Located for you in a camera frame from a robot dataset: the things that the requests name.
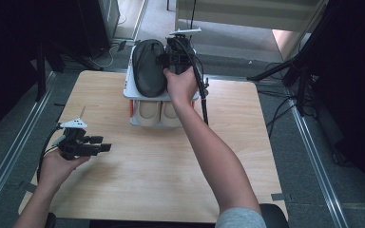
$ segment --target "person's right arm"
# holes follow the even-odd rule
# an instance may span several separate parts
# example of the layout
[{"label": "person's right arm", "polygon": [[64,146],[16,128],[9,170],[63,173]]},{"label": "person's right arm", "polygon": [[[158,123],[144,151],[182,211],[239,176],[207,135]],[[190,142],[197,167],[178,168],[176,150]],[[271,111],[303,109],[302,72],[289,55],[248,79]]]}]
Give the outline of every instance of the person's right arm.
[{"label": "person's right arm", "polygon": [[260,213],[258,200],[240,160],[191,106],[198,88],[193,68],[180,75],[165,69],[164,75],[174,109],[215,194],[220,213],[234,207],[247,207]]}]

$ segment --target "wooden table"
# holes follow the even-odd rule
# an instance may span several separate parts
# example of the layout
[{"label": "wooden table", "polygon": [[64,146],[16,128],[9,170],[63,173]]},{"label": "wooden table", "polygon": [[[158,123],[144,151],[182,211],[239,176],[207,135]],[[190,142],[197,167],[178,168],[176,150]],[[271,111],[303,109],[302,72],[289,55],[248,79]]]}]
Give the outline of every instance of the wooden table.
[{"label": "wooden table", "polygon": [[[271,198],[281,189],[255,85],[209,83],[210,127],[237,153],[259,203],[274,203],[287,215],[284,201]],[[218,204],[183,129],[132,126],[124,86],[124,73],[80,74],[60,122],[79,117],[86,106],[86,134],[104,136],[112,147],[72,173],[50,212],[72,219],[215,222]],[[200,104],[195,108],[202,113]],[[19,213],[30,197],[25,194]]]}]

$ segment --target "person's left arm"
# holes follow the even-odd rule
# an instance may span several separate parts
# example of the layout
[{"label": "person's left arm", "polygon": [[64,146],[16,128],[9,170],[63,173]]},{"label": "person's left arm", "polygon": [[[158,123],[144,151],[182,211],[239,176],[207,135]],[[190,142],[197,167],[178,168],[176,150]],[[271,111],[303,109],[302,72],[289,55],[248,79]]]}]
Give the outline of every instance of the person's left arm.
[{"label": "person's left arm", "polygon": [[61,184],[76,167],[89,159],[90,157],[80,157],[67,161],[61,157],[59,149],[48,153],[41,167],[40,182],[13,228],[45,227],[49,207]]}]

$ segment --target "forearm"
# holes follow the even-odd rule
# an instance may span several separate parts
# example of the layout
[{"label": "forearm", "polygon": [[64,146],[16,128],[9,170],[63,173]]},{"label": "forearm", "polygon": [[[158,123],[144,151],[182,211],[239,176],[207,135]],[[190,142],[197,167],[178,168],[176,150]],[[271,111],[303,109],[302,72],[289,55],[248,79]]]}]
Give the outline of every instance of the forearm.
[{"label": "forearm", "polygon": [[14,228],[45,227],[48,211],[55,191],[37,187],[28,204],[23,209]]},{"label": "forearm", "polygon": [[259,212],[257,199],[236,154],[192,107],[176,105],[175,109],[221,212],[237,206]]}]

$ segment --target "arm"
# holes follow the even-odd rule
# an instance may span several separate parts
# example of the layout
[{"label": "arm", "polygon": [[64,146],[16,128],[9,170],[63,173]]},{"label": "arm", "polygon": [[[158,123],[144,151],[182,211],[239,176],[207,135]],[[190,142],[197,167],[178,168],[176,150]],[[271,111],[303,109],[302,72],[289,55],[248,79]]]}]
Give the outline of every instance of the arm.
[{"label": "arm", "polygon": [[174,109],[221,213],[233,207],[247,207],[260,213],[258,200],[240,160],[190,105],[197,90],[192,67],[180,75],[165,69],[164,75]]},{"label": "arm", "polygon": [[80,157],[67,161],[61,157],[58,149],[48,153],[44,157],[40,182],[13,227],[45,227],[49,207],[61,184],[74,169],[89,159]]}]

